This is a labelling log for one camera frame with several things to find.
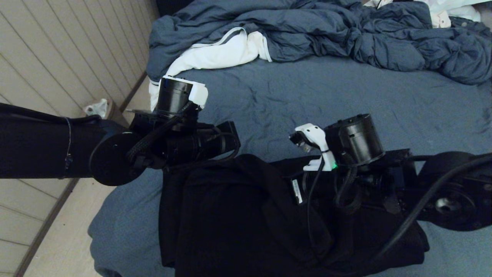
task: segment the blue bedsheet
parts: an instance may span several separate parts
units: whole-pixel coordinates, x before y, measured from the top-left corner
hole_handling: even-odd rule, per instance
[[[288,139],[296,126],[326,126],[371,113],[385,149],[436,154],[492,150],[490,80],[463,85],[431,71],[397,72],[349,58],[309,57],[292,63],[258,60],[178,77],[205,83],[209,100],[200,121],[233,120],[241,153],[266,161],[304,153]],[[160,264],[157,218],[162,173],[146,170],[118,187],[89,228],[91,253],[103,276],[173,276]],[[492,228],[454,232],[421,223],[430,242],[423,265],[377,276],[490,276]]]
[[[463,84],[490,79],[489,28],[455,18],[452,25],[433,29],[420,1],[375,9],[360,0],[196,0],[154,22],[147,73],[159,81],[192,44],[216,42],[243,27],[267,38],[274,62],[330,55],[397,71],[435,70]]]

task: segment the black tube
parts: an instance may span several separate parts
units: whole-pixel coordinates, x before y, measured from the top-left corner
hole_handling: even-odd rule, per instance
[[[52,118],[47,122],[0,113],[0,178],[91,177],[92,151],[111,130],[125,130],[109,120],[72,125],[73,161],[65,170],[69,130],[65,118],[56,118],[63,123],[52,123]]]
[[[325,167],[325,159],[321,157],[321,163],[319,165],[318,171],[316,172],[316,176],[314,177],[314,181],[312,183],[311,189],[309,190],[309,194],[307,197],[307,207],[306,207],[307,235],[309,237],[309,243],[311,244],[312,253],[314,254],[314,257],[317,259],[318,263],[320,264],[321,264],[321,257],[319,257],[318,252],[316,251],[316,245],[314,243],[314,238],[312,237],[311,217],[309,211],[311,210],[312,193],[314,192],[314,188],[318,184],[318,179],[321,175],[321,172],[323,171],[323,167]]]
[[[362,270],[370,269],[389,249],[391,249],[408,231],[408,229],[415,222],[420,212],[424,209],[425,205],[431,200],[434,194],[449,180],[453,179],[457,175],[473,169],[475,167],[479,167],[484,164],[492,163],[492,154],[487,154],[482,156],[481,158],[475,159],[473,161],[467,162],[461,166],[458,166],[450,171],[448,171],[445,175],[439,178],[436,182],[434,182],[429,190],[423,195],[420,201],[414,206],[410,214],[405,218],[405,220],[400,224],[398,229],[393,233],[393,235],[384,243],[384,245],[366,262],[362,263],[358,266],[358,268],[354,269],[340,269],[338,271],[331,272],[336,276],[350,276],[360,273]]]
[[[180,124],[175,126],[177,131],[194,130],[198,120],[198,105],[191,103],[191,108],[184,110],[185,105],[189,105],[189,95],[192,84],[162,78],[160,82],[159,99],[154,113],[161,118],[168,120],[180,116]]]
[[[64,117],[59,117],[31,109],[26,109],[23,107],[18,107],[14,105],[9,105],[9,104],[3,104],[0,103],[0,114],[6,114],[6,115],[19,115],[22,117],[28,117],[31,119],[37,119],[37,120],[42,120],[42,121],[48,121],[52,123],[60,123],[60,124],[66,124],[66,120]],[[101,117],[99,115],[91,115],[87,117],[81,117],[81,118],[72,118],[70,119],[70,122],[74,125],[77,124],[82,124],[82,123],[87,123],[91,122],[94,120],[100,120]]]

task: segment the black fabric bag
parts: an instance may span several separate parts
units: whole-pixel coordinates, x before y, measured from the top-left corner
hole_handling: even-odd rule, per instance
[[[268,164],[242,155],[219,167],[166,174],[159,240],[162,264],[176,276],[334,276],[369,259],[402,221],[401,214],[361,208],[346,215],[318,200],[311,207],[315,251],[309,243],[306,205],[294,204],[283,175],[307,158]],[[421,264],[427,237],[415,223],[364,276]]]

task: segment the wooden wall paneling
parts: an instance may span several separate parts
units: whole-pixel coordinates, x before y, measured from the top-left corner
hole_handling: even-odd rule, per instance
[[[121,4],[123,5],[123,9],[125,11],[126,17],[130,21],[130,26],[133,29],[133,32],[135,33],[135,37],[137,38],[137,44],[142,50],[142,53],[144,54],[144,57],[149,56],[149,48],[148,48],[148,41],[149,38],[148,36],[144,35],[144,31],[142,30],[140,24],[139,24],[139,19],[135,15],[135,10],[133,9],[130,1],[132,0],[120,0]]]
[[[44,220],[55,203],[55,197],[17,179],[0,179],[0,206],[4,208]]]
[[[7,99],[3,98],[2,95],[0,95],[0,103],[10,104],[10,102]]]
[[[159,9],[157,8],[157,3],[154,0],[140,0],[145,3],[147,11],[153,16],[152,22],[160,18]]]
[[[152,22],[154,21],[154,13],[149,12],[144,0],[132,1],[132,3],[138,5],[138,8],[140,9],[140,13],[143,15],[142,18],[144,19],[145,26],[147,26],[147,34],[150,35],[152,30]]]
[[[94,73],[102,81],[102,85],[106,88],[108,94],[116,104],[120,105],[124,101],[123,92],[80,23],[74,20],[75,14],[68,5],[68,2],[64,0],[48,0],[48,4],[55,12],[58,20],[65,27],[73,42],[77,45],[82,56],[84,56]]]
[[[0,272],[15,272],[28,248],[25,245],[0,241]]]
[[[0,1],[0,10],[28,48],[79,107],[94,100],[22,1]]]
[[[120,43],[118,42],[115,34],[111,30],[111,26],[109,25],[109,22],[106,16],[104,15],[99,2],[97,0],[85,0],[85,5],[89,9],[92,18],[96,22],[102,37],[104,38],[109,49],[111,50],[111,53],[114,55],[121,69],[125,73],[125,76],[127,76],[130,87],[132,87],[133,84],[137,82],[138,77],[141,75],[140,70],[138,71],[133,70],[133,67],[130,65],[130,61],[123,53]]]
[[[107,42],[102,37],[99,27],[95,23],[85,2],[83,0],[67,0],[67,2],[72,8],[75,17],[82,25],[82,28],[85,30],[92,44],[98,51],[109,72],[114,77],[116,84],[123,93],[123,96],[126,96],[126,94],[131,90],[132,78],[136,78],[134,75],[132,76],[131,69],[126,66],[122,67],[118,64],[114,53],[111,52]]]
[[[59,113],[55,111],[55,109],[47,103],[44,98],[39,95],[34,88],[27,83],[27,81],[22,78],[22,76],[12,67],[8,61],[0,55],[0,94],[6,99],[10,104],[21,106],[28,109],[37,110],[40,112],[45,112],[49,114],[58,115]],[[77,108],[75,102],[69,102],[72,104],[73,108]],[[69,113],[70,111],[62,109],[62,112]]]
[[[59,114],[63,116],[79,116],[80,107],[77,103],[58,84],[1,13],[0,30],[2,30],[0,52],[4,59]],[[3,96],[15,104],[9,97]],[[21,105],[26,106],[29,104],[25,95],[19,95],[19,97],[24,98]]]
[[[87,271],[93,270],[87,266],[85,259],[91,258],[87,228],[97,213],[92,212],[94,205],[100,208],[109,194],[107,192],[112,189],[93,179],[79,180],[37,250],[38,258],[31,262],[26,277],[81,277],[86,276],[82,273],[82,267]]]
[[[0,207],[0,239],[30,245],[43,221]]]
[[[70,179],[21,179],[21,181],[55,198],[59,198],[70,182]]]
[[[114,8],[116,16],[118,17],[118,20],[123,28],[125,36],[128,38],[128,42],[130,43],[131,48],[135,52],[135,55],[139,57],[138,61],[140,63],[140,66],[142,68],[145,68],[147,66],[147,55],[144,54],[140,46],[140,43],[137,40],[137,34],[135,34],[133,30],[135,27],[132,28],[131,26],[132,24],[130,23],[120,0],[110,0],[110,1],[111,1],[111,5]]]
[[[111,31],[116,37],[119,45],[122,48],[122,51],[133,71],[137,74],[137,76],[145,70],[145,67],[142,66],[142,63],[139,59],[142,59],[140,55],[136,55],[135,51],[131,48],[128,38],[123,31],[123,28],[119,22],[118,16],[116,15],[113,6],[109,0],[98,0],[101,10],[104,13],[104,16],[108,20],[109,26],[111,27]]]
[[[140,3],[138,1],[130,0],[129,3],[132,7],[133,13],[135,14],[135,17],[137,19],[138,26],[140,27],[142,36],[144,38],[140,43],[142,44],[143,47],[147,48],[146,52],[148,55],[149,35],[151,33],[151,31],[149,30],[149,26],[147,25],[147,19],[146,19],[148,15],[144,15],[144,13],[142,13],[142,9],[140,8]]]
[[[24,0],[24,3],[89,93],[95,99],[111,99],[49,4],[43,0]]]

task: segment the wire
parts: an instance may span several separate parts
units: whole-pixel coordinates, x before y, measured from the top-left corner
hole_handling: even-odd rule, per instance
[[[48,122],[53,122],[53,123],[60,123],[60,124],[66,124],[66,119],[65,117],[59,117],[31,109],[26,109],[22,107],[17,107],[14,105],[9,105],[9,104],[3,104],[0,103],[0,113],[10,113],[10,114],[16,114],[24,117],[29,117],[32,119],[37,119],[37,120],[42,120],[42,121],[48,121]],[[82,123],[87,123],[90,121],[94,120],[100,120],[101,117],[99,115],[91,115],[87,117],[81,117],[81,118],[73,118],[70,119],[70,122],[73,125],[77,124],[82,124]]]
[[[405,162],[407,161],[413,161],[413,162],[424,162],[428,159],[433,157],[433,155],[419,155],[419,156],[410,156],[406,159],[404,159]]]
[[[192,107],[193,102],[189,101],[186,103],[174,116],[169,119],[166,123],[160,125],[156,129],[152,130],[152,132],[148,133],[143,139],[139,140],[127,153],[126,159],[131,163],[135,156],[142,150],[147,149],[154,141],[160,138],[167,130],[173,127],[181,118],[183,117],[183,113],[188,111]]]
[[[70,169],[70,165],[73,162],[72,153],[70,153],[70,150],[72,148],[72,124],[70,122],[70,118],[65,117],[65,120],[68,125],[68,147],[66,149],[65,168],[64,168],[64,174],[62,179],[65,179],[65,176],[68,175],[68,170]]]
[[[229,160],[234,159],[234,157],[239,153],[239,148],[240,148],[238,137],[232,133],[218,133],[218,134],[214,135],[212,138],[210,138],[209,140],[213,140],[213,139],[216,139],[219,137],[231,137],[234,139],[234,146],[235,146],[234,151],[229,156],[222,158],[222,159],[218,159],[218,160],[208,160],[208,161],[204,161],[204,162],[200,162],[200,163],[194,162],[194,163],[188,163],[188,164],[184,164],[184,165],[178,165],[178,166],[168,168],[168,171],[173,172],[173,171],[190,170],[190,169],[195,169],[195,168],[200,168],[200,167],[211,167],[211,166],[216,166],[218,164],[221,164],[221,163],[224,163],[224,162],[227,162]]]
[[[401,239],[401,237],[406,233],[408,228],[413,224],[413,222],[417,219],[420,212],[424,209],[426,204],[431,200],[434,194],[449,180],[454,178],[456,175],[467,171],[469,169],[484,165],[486,163],[492,162],[492,155],[487,155],[483,158],[475,159],[471,162],[458,166],[441,178],[439,178],[434,184],[432,184],[429,190],[424,194],[424,196],[420,199],[420,201],[415,205],[412,212],[407,216],[407,218],[402,222],[400,227],[396,230],[396,232],[390,237],[390,239],[383,245],[383,247],[372,257],[370,258],[366,264],[370,265],[371,263],[377,261],[384,255],[393,245]]]
[[[311,198],[312,198],[312,193],[314,191],[314,188],[318,184],[318,179],[319,176],[321,175],[321,172],[323,171],[323,167],[325,167],[325,160],[321,158],[321,163],[319,165],[318,171],[316,172],[316,176],[314,177],[314,181],[312,183],[311,188],[309,189],[309,194],[307,197],[307,211],[306,211],[306,218],[307,218],[307,235],[309,236],[309,243],[311,244],[311,250],[318,260],[318,262],[321,264],[321,259],[318,256],[318,252],[316,252],[316,247],[314,246],[314,239],[312,237],[312,230],[311,230],[311,218],[309,211],[311,210]]]
[[[345,153],[343,155],[345,162],[349,165],[354,164],[354,159],[349,153]],[[355,178],[357,178],[357,167],[349,167],[347,176],[343,181],[343,185],[339,190],[337,190],[337,194],[335,196],[335,207],[341,209],[346,214],[355,213],[361,206],[361,197],[362,194],[360,190],[357,190],[357,193],[352,200],[351,203],[345,204],[345,199],[347,198],[347,194],[349,193],[352,185],[354,184]]]

